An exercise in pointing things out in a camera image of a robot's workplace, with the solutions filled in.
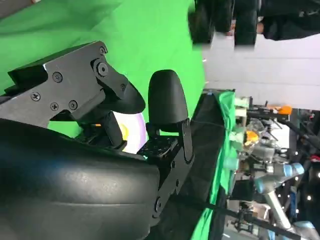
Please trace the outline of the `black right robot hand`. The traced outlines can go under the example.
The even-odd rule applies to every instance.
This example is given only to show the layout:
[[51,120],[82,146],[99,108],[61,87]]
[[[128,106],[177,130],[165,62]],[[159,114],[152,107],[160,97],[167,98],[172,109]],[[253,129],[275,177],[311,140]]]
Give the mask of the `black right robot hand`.
[[194,160],[177,73],[148,99],[85,43],[10,71],[0,98],[0,216],[18,240],[142,240]]

